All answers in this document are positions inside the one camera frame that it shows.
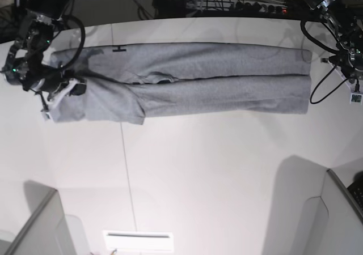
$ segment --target gray sweatpants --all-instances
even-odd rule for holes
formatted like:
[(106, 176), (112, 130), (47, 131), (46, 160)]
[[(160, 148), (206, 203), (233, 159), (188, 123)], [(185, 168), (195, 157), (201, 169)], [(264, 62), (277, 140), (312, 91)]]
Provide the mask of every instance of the gray sweatpants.
[[(74, 50), (55, 52), (66, 63)], [(122, 84), (88, 78), (82, 96), (52, 111), (56, 122), (110, 120), (142, 124), (145, 117), (252, 110), (306, 113), (311, 53), (280, 47), (172, 43), (86, 48), (75, 65)]]

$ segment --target white table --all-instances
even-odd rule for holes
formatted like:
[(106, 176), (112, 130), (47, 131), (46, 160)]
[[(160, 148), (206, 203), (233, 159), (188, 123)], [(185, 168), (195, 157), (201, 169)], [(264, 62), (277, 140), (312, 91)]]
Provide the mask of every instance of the white table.
[[(312, 24), (310, 32), (331, 43), (322, 26)], [(76, 47), (78, 37), (66, 31), (52, 45)], [(86, 46), (191, 41), (303, 46), (314, 53), (314, 85), (331, 68), (319, 59), (328, 54), (303, 40), (291, 20), (101, 25), (87, 29)], [(0, 64), (9, 46), (0, 46)], [(316, 96), (340, 81), (332, 75)], [(0, 82), (0, 94), (0, 182), (18, 187), (0, 191), (0, 199), (10, 196), (21, 205), (18, 212), (11, 204), (0, 210), (14, 216), (0, 217), (0, 228), (20, 229), (29, 211), (19, 190), (33, 180), (60, 191), (65, 212), (82, 221), (94, 253), (107, 254), (102, 230), (113, 229), (173, 232), (177, 255), (289, 254), (303, 204), (321, 195), (326, 168), (339, 167), (346, 185), (363, 168), (357, 165), (363, 107), (349, 105), (345, 87), (304, 116), (236, 111), (150, 118), (144, 126), (54, 125), (43, 121), (39, 100), (20, 87)], [(275, 244), (265, 250), (271, 233)]]

